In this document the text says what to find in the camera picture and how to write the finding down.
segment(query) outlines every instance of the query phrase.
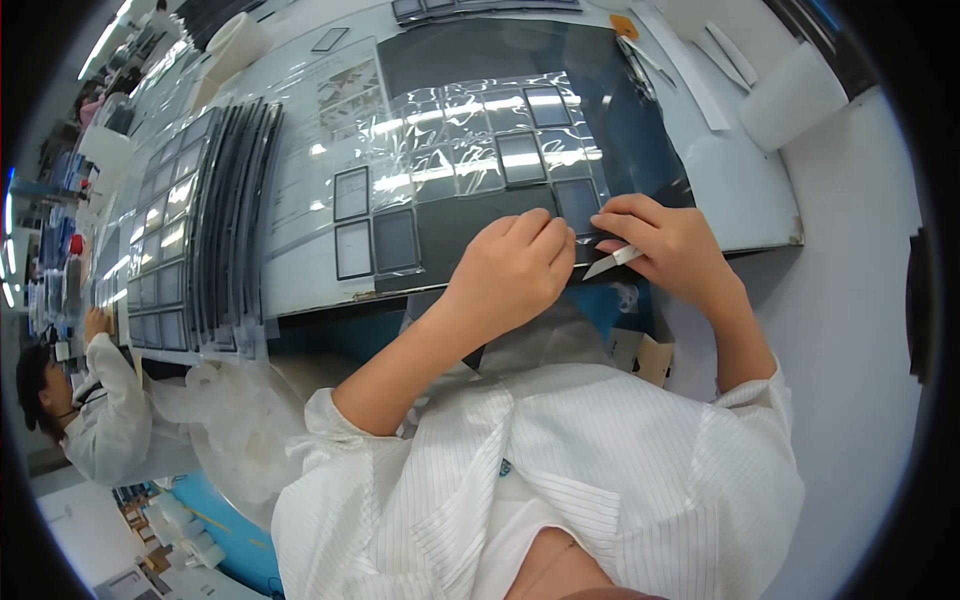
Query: foam roll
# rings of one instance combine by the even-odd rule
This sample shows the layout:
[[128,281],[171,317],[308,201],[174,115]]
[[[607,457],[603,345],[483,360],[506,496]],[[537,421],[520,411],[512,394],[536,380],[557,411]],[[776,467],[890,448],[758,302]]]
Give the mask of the foam roll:
[[774,152],[848,102],[827,61],[805,41],[754,87],[740,121],[757,146]]

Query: collar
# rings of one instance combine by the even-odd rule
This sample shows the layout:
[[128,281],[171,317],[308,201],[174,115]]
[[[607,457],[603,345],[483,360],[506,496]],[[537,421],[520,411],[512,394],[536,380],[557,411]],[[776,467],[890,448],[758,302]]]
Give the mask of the collar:
[[60,441],[60,445],[66,445],[67,441],[72,438],[76,438],[84,431],[84,411],[78,410],[77,417],[67,423],[66,427],[63,427],[63,433],[66,434],[66,437]]

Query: white paper strip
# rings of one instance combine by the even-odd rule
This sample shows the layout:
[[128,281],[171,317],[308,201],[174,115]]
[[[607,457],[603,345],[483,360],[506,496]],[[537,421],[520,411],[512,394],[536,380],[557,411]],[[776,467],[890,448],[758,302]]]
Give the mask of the white paper strip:
[[693,95],[693,99],[697,101],[697,106],[704,114],[710,129],[715,132],[728,130],[730,123],[713,97],[707,82],[697,71],[697,67],[693,64],[684,43],[663,20],[660,12],[646,2],[635,2],[631,6],[631,10],[639,17],[640,22],[650,31],[650,35],[654,37],[660,47],[663,48],[666,56],[673,62],[674,67],[677,68],[681,79],[684,80],[686,87]]

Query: plastic bag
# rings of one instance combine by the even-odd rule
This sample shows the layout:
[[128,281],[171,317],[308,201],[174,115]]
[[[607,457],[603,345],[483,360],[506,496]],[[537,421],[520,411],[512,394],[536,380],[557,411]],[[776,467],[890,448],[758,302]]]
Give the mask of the plastic bag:
[[301,475],[287,440],[307,433],[303,406],[355,366],[336,356],[274,358],[271,365],[203,363],[182,385],[149,381],[145,390],[170,422],[189,423],[190,440],[210,483],[264,529],[279,493]]

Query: knife blade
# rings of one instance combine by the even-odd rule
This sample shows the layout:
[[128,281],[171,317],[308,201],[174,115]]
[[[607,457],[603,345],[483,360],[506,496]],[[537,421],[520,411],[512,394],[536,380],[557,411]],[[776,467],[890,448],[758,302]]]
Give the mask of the knife blade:
[[610,256],[604,256],[600,260],[595,261],[592,265],[590,265],[590,268],[587,269],[587,272],[584,273],[584,277],[581,279],[581,281],[590,279],[591,277],[601,274],[604,271],[608,271],[617,265],[628,263],[638,256],[643,256],[643,252],[641,252],[636,246],[628,244],[620,250],[613,252],[613,254]]

